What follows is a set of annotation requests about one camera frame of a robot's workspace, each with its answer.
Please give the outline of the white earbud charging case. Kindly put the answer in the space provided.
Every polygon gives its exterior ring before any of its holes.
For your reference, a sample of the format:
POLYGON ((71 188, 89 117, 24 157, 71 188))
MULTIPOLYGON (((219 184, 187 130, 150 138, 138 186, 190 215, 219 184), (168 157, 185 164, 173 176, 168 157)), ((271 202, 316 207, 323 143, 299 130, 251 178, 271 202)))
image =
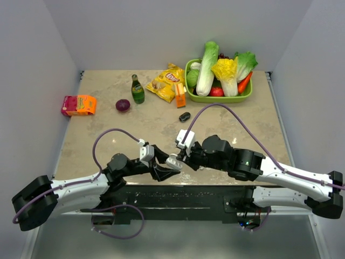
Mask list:
POLYGON ((180 171, 183 168, 183 165, 180 161, 177 160, 177 154, 170 154, 166 159, 165 163, 172 169, 180 171))

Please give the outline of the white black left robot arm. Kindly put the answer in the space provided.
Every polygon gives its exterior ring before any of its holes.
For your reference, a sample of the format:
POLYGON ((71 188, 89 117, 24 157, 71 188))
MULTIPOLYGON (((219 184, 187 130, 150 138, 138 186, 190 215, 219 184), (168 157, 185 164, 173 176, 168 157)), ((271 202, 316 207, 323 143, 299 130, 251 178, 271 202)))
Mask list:
POLYGON ((129 159, 122 153, 112 156, 100 172, 72 180, 50 180, 43 175, 35 178, 12 198, 15 209, 14 224, 21 231, 41 226, 50 217, 74 210, 105 212, 110 209, 111 193, 126 185, 125 177, 149 173, 158 181, 164 181, 182 170, 176 155, 167 155, 155 145, 140 148, 137 159, 129 159))

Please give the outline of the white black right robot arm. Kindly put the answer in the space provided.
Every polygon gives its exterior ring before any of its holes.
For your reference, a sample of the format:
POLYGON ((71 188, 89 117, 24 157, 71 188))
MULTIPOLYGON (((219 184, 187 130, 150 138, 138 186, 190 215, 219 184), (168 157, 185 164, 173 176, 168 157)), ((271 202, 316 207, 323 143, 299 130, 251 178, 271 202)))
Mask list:
POLYGON ((276 185, 276 188, 255 187, 242 196, 236 206, 246 212, 271 206, 300 207, 327 219, 339 219, 343 211, 340 194, 343 175, 332 171, 320 174, 276 162, 262 153, 249 149, 233 148, 217 135, 206 138, 201 144, 193 133, 185 137, 180 131, 175 143, 180 153, 177 159, 193 170, 200 167, 226 172, 239 181, 259 181, 276 185))

